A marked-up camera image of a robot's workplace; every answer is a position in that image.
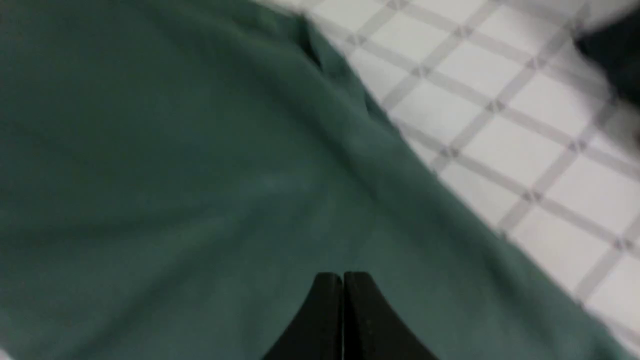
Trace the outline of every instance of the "gray grout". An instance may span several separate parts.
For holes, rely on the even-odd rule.
[[[574,291],[576,297],[586,303],[599,285],[609,276],[611,270],[620,263],[622,257],[622,251],[611,247],[578,283]]]
[[[532,57],[508,44],[499,42],[496,39],[487,37],[486,35],[480,34],[474,30],[491,14],[493,14],[494,11],[499,9],[500,6],[506,6],[507,4],[519,10],[524,10],[525,13],[529,13],[530,15],[546,17],[547,20],[552,19],[551,22],[559,26],[558,33],[548,42],[548,44],[546,44],[537,56]],[[531,7],[514,5],[513,2],[507,0],[488,0],[466,21],[466,24],[463,24],[461,27],[457,27],[457,24],[454,22],[437,14],[431,13],[428,10],[419,8],[418,6],[410,3],[403,3],[403,5],[405,10],[411,11],[406,12],[396,10],[397,13],[403,13],[413,17],[414,19],[426,22],[429,25],[449,31],[450,36],[434,51],[432,51],[427,58],[416,64],[393,51],[389,51],[374,42],[370,42],[368,39],[369,36],[380,29],[395,15],[391,8],[383,8],[356,32],[355,37],[353,38],[355,40],[353,41],[354,45],[359,45],[362,49],[381,58],[382,60],[408,71],[408,75],[400,82],[400,84],[392,89],[392,91],[382,100],[381,103],[383,107],[387,111],[390,111],[411,91],[413,91],[421,81],[424,80],[483,107],[483,110],[467,126],[467,128],[461,131],[461,133],[451,142],[450,146],[447,146],[440,140],[421,132],[412,125],[404,123],[401,119],[394,119],[394,124],[407,137],[410,137],[425,145],[428,149],[439,153],[439,155],[430,164],[430,167],[434,172],[438,173],[442,171],[446,166],[455,161],[479,176],[484,177],[518,195],[521,200],[516,202],[516,204],[507,212],[507,215],[500,220],[500,229],[509,231],[515,228],[531,209],[535,206],[539,206],[551,214],[565,219],[569,223],[594,234],[597,238],[608,243],[611,246],[610,251],[604,255],[603,258],[583,277],[576,289],[576,294],[580,299],[588,299],[590,294],[597,289],[598,285],[617,265],[619,258],[622,257],[624,247],[620,250],[617,249],[615,245],[622,243],[629,244],[630,247],[631,242],[628,241],[628,239],[635,240],[636,238],[640,238],[640,215],[630,226],[628,231],[625,232],[625,237],[619,239],[615,234],[610,232],[608,229],[605,229],[600,224],[577,214],[552,199],[544,198],[544,193],[553,187],[555,182],[579,156],[585,156],[591,160],[595,160],[612,170],[631,176],[638,181],[640,181],[640,169],[631,167],[624,163],[624,161],[614,159],[598,150],[585,149],[585,144],[597,132],[597,128],[594,124],[603,121],[604,117],[610,117],[613,113],[609,105],[605,105],[603,110],[596,115],[596,119],[592,121],[592,124],[585,128],[585,130],[583,130],[576,139],[573,139],[571,136],[568,136],[566,133],[552,126],[506,106],[511,98],[521,91],[536,74],[550,76],[562,83],[578,88],[578,90],[583,91],[586,94],[593,95],[596,98],[608,99],[609,94],[607,89],[602,86],[598,86],[581,76],[561,71],[549,62],[549,60],[553,58],[553,55],[555,55],[562,46],[565,45],[566,41],[570,41],[570,37],[568,35],[569,31],[575,26],[575,23],[578,22],[579,19],[567,19],[567,17],[560,17],[557,13],[550,15],[552,12],[537,6]],[[479,93],[473,88],[470,88],[468,85],[456,81],[455,79],[451,79],[437,71],[437,66],[464,41],[470,41],[474,44],[480,45],[495,54],[501,55],[523,65],[522,71],[518,73],[504,89],[502,89],[495,100],[491,100],[489,97]],[[468,144],[482,130],[482,128],[484,128],[484,126],[491,121],[494,116],[496,116],[496,114],[499,113],[502,114],[505,119],[508,119],[515,124],[538,133],[555,143],[565,146],[565,150],[561,155],[559,155],[555,162],[536,180],[532,186],[532,190],[526,189],[517,181],[496,172],[494,169],[468,158],[464,154],[460,154],[460,150],[464,148],[464,146],[466,146],[466,144]]]

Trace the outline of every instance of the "green fabric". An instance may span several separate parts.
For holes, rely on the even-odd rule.
[[[0,347],[17,360],[258,359],[314,274],[346,270],[441,360],[631,359],[420,164],[305,19],[0,8]]]

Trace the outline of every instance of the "white tile floor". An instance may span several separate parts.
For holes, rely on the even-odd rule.
[[[276,1],[314,19],[422,161],[640,356],[640,115],[570,41],[630,0],[591,14],[588,0]]]

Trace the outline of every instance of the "dark object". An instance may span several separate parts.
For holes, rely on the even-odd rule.
[[[342,359],[342,281],[316,275],[309,294],[264,360]]]
[[[344,293],[344,317],[342,302]],[[400,320],[365,272],[320,273],[264,360],[437,360]]]
[[[575,46],[604,70],[621,98],[640,105],[640,7],[613,23],[581,35]]]

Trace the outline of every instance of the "floor tile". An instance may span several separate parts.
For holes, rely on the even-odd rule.
[[[640,183],[583,156],[545,196],[619,235],[640,211]]]
[[[314,6],[311,12],[356,32],[383,7],[384,4],[373,0],[324,0]]]
[[[609,248],[603,240],[541,208],[527,214],[511,236],[569,294]]]
[[[349,57],[351,66],[377,100],[382,100],[408,73],[399,67],[357,49]]]
[[[482,110],[476,104],[423,81],[390,114],[449,144]]]
[[[606,79],[600,70],[588,63],[573,46],[573,41],[568,40],[562,48],[549,59],[549,63],[564,71],[581,76],[593,81],[596,85],[605,85]]]
[[[563,146],[498,116],[462,153],[530,188],[563,151]]]
[[[575,138],[593,121],[604,102],[538,74],[508,105]]]
[[[560,31],[560,27],[508,6],[501,6],[476,31],[536,56]]]
[[[640,166],[640,113],[631,105],[616,113],[589,142],[590,149],[602,151],[631,165]]]
[[[449,33],[446,31],[402,13],[396,13],[369,39],[415,63],[420,63],[448,36]]]
[[[411,150],[415,152],[415,154],[422,160],[422,163],[429,166],[431,162],[438,157],[438,152],[429,149],[428,147],[422,145],[419,141],[410,138],[409,136],[405,136],[404,140],[409,145]]]
[[[485,0],[413,0],[413,4],[460,24],[485,2]]]
[[[623,256],[587,300],[587,307],[640,334],[640,261]]]
[[[465,42],[436,68],[442,74],[495,98],[520,72],[521,65]]]
[[[503,187],[452,163],[440,179],[480,218],[496,226],[519,197]]]

